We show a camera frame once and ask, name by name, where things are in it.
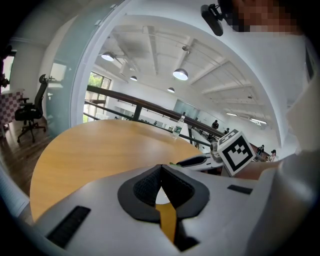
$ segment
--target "water bottle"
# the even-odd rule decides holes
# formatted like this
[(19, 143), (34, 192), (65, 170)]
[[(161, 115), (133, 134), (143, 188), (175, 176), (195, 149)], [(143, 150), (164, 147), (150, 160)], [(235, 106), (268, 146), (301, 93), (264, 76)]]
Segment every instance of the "water bottle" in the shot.
[(179, 134), (182, 130), (182, 127), (184, 126), (184, 123), (185, 123), (185, 117), (182, 115), (179, 121), (176, 123), (172, 132), (172, 136), (175, 140), (179, 137)]

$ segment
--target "white device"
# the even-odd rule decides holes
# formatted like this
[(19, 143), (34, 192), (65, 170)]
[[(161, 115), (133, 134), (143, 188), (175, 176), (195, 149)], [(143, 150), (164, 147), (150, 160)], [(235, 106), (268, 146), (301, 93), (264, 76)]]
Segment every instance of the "white device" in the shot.
[(240, 172), (256, 156), (245, 135), (236, 129), (218, 140), (217, 151), (231, 177)]

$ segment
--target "black office chair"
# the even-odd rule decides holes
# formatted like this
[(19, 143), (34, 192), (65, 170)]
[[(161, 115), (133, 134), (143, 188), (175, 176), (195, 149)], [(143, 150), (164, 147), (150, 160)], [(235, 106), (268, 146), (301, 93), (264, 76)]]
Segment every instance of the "black office chair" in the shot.
[(18, 109), (14, 113), (14, 118), (17, 121), (23, 121), (23, 124), (26, 125), (28, 121), (28, 125), (22, 127), (22, 133), (18, 136), (17, 142), (20, 143), (20, 137), (26, 134), (28, 131), (31, 132), (32, 142), (35, 142), (35, 137), (32, 132), (33, 129), (43, 129), (46, 132), (46, 127), (39, 126), (39, 124), (34, 119), (40, 119), (44, 112), (42, 109), (42, 99), (44, 98), (44, 93), (48, 86), (48, 80), (45, 78), (45, 74), (40, 76), (39, 82), (41, 83), (40, 88), (35, 96), (34, 104), (31, 102), (27, 102), (29, 98), (20, 98), (19, 101), (23, 101), (20, 103), (21, 108)]

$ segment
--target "wooden table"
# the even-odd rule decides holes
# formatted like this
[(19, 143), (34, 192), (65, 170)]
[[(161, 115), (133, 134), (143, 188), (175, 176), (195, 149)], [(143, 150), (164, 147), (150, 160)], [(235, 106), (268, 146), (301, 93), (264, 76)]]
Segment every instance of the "wooden table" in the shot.
[(199, 154), (187, 141), (174, 140), (168, 131), (145, 123), (99, 120), (77, 125), (56, 137), (35, 166), (30, 188), (33, 220), (91, 181)]

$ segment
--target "white ceiling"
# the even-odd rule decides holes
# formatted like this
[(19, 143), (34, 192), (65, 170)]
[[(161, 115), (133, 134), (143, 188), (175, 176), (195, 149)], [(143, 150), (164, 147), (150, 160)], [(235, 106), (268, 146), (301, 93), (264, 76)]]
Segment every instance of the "white ceiling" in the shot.
[[(189, 51), (184, 51), (183, 46), (188, 46)], [(167, 90), (176, 83), (184, 83), (211, 100), (212, 109), (261, 119), (272, 127), (272, 119), (265, 113), (255, 85), (214, 47), (196, 38), (147, 24), (119, 25), (113, 29), (100, 53), (106, 51), (113, 52), (119, 60), (112, 64), (120, 69), (122, 63), (127, 62), (145, 84), (159, 87), (153, 84), (153, 79), (161, 78), (166, 83), (162, 83), (160, 89)], [(176, 81), (172, 73), (177, 68), (188, 72), (187, 81)]]

